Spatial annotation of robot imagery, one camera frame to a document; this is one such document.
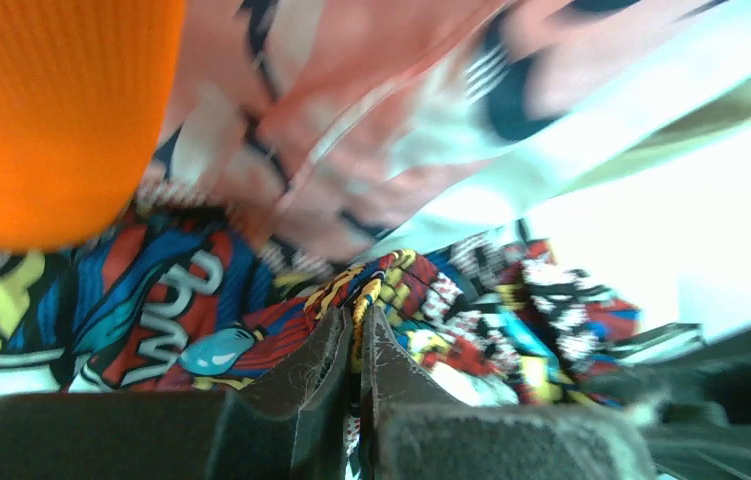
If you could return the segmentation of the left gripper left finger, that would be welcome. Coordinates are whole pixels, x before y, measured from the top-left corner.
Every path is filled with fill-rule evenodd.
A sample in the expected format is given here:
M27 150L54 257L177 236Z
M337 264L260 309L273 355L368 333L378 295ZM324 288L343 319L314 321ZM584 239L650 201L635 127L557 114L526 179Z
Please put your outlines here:
M240 391L0 399L0 479L340 479L351 333L331 310Z

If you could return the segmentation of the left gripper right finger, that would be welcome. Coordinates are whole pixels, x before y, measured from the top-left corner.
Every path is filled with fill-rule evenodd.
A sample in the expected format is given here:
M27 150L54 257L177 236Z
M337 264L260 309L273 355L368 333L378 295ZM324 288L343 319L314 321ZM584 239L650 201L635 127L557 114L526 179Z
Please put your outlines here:
M397 343L380 308L363 323L364 479L654 479L643 436L591 406L474 407Z

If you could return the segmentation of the colourful comic print shorts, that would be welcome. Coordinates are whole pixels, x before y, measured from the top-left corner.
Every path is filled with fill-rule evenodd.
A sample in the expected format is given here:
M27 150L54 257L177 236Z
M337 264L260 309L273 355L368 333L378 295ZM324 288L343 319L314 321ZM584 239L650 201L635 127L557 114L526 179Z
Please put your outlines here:
M351 322L345 474L362 478L362 346L378 307L437 385L474 407L591 406L583 377L636 310L557 265L521 226L352 265L272 242L252 250L216 209L131 212L89 246L0 252L0 399L240 391L333 309Z

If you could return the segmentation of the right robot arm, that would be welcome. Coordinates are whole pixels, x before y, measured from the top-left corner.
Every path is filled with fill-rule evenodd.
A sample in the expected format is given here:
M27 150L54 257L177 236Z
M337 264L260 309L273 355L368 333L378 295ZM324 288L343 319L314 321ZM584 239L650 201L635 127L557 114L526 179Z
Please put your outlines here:
M625 403L659 473L751 479L751 328L697 351L585 382Z

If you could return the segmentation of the pink patterned shorts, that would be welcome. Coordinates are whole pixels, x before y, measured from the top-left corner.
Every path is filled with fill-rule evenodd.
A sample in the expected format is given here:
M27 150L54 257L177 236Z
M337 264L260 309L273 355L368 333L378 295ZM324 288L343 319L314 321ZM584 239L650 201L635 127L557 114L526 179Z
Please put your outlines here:
M709 1L191 1L140 194L347 260Z

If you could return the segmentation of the white shorts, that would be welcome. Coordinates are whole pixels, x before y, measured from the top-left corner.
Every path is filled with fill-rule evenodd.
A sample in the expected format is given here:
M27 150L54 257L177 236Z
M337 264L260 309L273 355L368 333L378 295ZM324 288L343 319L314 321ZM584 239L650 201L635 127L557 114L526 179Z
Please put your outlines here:
M574 110L446 190L368 252L432 251L525 215L751 79L751 1L728 1Z

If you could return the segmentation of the orange shorts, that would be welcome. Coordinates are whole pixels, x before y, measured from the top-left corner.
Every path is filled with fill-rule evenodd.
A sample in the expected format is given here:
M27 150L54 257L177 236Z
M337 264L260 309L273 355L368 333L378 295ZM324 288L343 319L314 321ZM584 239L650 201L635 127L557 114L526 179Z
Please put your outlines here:
M181 1L0 1L0 249L103 231L157 145Z

